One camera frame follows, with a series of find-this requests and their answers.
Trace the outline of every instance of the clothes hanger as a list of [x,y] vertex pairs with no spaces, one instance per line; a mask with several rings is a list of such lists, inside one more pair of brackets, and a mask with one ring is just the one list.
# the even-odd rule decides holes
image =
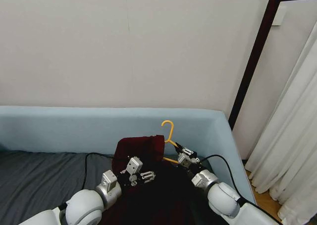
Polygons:
[[[174,130],[174,123],[173,123],[171,120],[165,120],[165,121],[162,122],[161,126],[163,127],[166,123],[170,123],[171,128],[170,128],[170,132],[169,132],[168,139],[165,140],[164,142],[165,142],[165,143],[170,143],[170,144],[172,144],[174,147],[178,148],[177,144],[171,140],[172,135],[173,135],[173,130]],[[170,158],[163,157],[163,160],[166,160],[166,161],[169,161],[169,162],[173,162],[173,163],[175,163],[175,164],[178,164],[178,161],[172,160],[172,159],[170,159]]]

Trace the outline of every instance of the bed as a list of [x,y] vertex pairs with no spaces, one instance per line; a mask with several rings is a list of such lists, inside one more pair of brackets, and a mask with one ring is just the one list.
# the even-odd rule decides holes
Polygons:
[[[188,109],[84,109],[0,107],[0,224],[17,225],[52,209],[80,190],[86,153],[113,154],[123,137],[169,133],[201,157],[223,155],[242,195],[254,202],[241,159],[222,112]],[[166,155],[173,148],[166,145]],[[209,159],[214,173],[232,185],[224,162]],[[85,188],[94,189],[110,159],[90,155]]]

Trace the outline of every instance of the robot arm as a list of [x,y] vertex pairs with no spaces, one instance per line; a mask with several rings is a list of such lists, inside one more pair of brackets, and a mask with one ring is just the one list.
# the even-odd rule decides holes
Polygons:
[[101,183],[95,191],[80,190],[61,206],[40,212],[20,225],[61,225],[64,215],[68,225],[97,225],[102,212],[114,205],[121,196],[121,187],[136,186],[155,179],[153,171],[140,173],[142,165],[139,158],[133,157],[118,177],[110,170],[103,173]]
[[207,169],[197,173],[192,183],[207,192],[209,207],[230,225],[278,225],[274,219],[253,206],[228,184]]

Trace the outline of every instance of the light blue headboard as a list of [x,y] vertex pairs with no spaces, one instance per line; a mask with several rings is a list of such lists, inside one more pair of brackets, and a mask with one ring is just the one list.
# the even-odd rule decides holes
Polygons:
[[[30,152],[99,152],[113,154],[124,137],[161,134],[166,138],[174,122],[173,141],[201,157],[223,155],[240,192],[254,201],[239,153],[223,112],[196,109],[107,109],[0,107],[0,149]],[[166,154],[175,154],[166,144]],[[209,159],[215,174],[231,184],[225,163]]]

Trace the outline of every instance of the gray bed sheet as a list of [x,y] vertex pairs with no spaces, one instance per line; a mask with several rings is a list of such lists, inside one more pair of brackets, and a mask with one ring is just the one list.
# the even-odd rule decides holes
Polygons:
[[[0,225],[17,225],[66,202],[81,189],[86,153],[0,152]],[[85,189],[94,189],[111,159],[90,155]]]

